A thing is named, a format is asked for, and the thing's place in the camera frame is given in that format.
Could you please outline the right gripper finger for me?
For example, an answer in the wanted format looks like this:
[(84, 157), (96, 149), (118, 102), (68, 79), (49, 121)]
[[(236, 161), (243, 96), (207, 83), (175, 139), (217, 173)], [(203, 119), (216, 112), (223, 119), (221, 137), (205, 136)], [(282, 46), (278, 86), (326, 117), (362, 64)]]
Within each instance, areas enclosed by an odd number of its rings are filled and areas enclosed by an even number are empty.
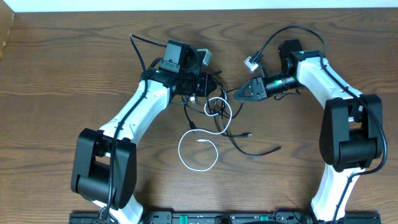
[(248, 80), (243, 86), (241, 86), (236, 92), (254, 93), (253, 92), (253, 80), (254, 78)]
[(233, 98), (235, 100), (241, 100), (241, 101), (257, 101), (257, 97), (254, 95), (254, 93), (245, 93), (245, 92), (236, 92), (233, 95)]

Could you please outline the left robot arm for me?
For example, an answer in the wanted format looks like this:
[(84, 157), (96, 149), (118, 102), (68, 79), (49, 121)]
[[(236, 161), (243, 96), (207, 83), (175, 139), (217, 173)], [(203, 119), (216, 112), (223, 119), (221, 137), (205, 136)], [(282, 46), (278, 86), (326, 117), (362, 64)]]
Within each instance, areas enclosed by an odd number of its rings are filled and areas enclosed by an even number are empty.
[(137, 181), (136, 147), (154, 118), (176, 95), (207, 97), (216, 90), (208, 49), (170, 40), (163, 57), (144, 67), (133, 97), (108, 123), (85, 128), (78, 136), (71, 189), (100, 206), (94, 221), (139, 223), (143, 206), (134, 198)]

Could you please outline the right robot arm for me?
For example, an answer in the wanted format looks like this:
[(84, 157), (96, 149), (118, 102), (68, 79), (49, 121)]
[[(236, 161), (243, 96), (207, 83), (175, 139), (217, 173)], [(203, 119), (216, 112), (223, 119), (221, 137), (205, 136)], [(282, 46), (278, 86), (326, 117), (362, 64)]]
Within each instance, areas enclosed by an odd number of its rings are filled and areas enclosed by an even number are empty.
[(278, 47), (280, 73), (248, 80), (233, 95), (262, 101), (304, 86), (324, 109), (319, 148), (325, 162), (320, 186), (304, 223), (345, 223), (345, 205), (359, 176), (371, 174), (374, 159), (386, 158), (382, 103), (347, 84), (318, 50), (304, 50), (297, 39)]

